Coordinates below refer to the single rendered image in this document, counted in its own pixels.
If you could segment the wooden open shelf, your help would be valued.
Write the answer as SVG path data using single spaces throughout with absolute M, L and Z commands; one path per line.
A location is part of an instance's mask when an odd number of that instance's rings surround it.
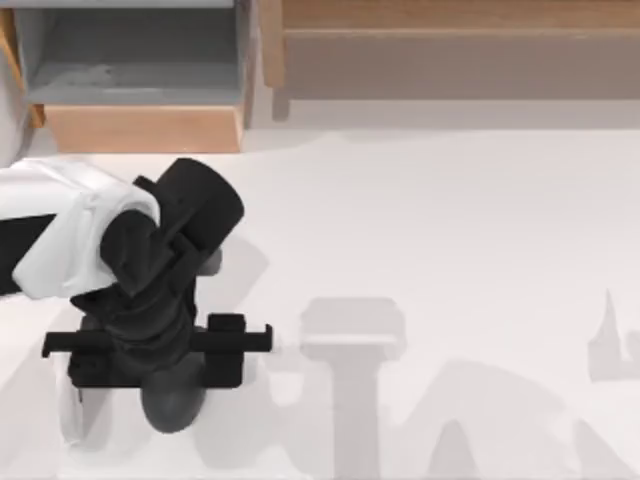
M 278 119 L 294 100 L 640 100 L 640 0 L 256 2 Z

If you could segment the dark grey rounded object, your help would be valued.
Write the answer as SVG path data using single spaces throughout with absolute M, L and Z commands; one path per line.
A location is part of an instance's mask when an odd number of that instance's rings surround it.
M 190 354 L 172 367 L 157 370 L 142 380 L 143 413 L 156 431 L 177 433 L 196 420 L 206 397 L 203 373 L 203 357 Z

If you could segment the pale wooden drawer front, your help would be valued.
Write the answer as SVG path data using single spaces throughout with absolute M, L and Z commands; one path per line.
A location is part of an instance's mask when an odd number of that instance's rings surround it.
M 241 106 L 47 105 L 46 125 L 65 153 L 238 153 Z

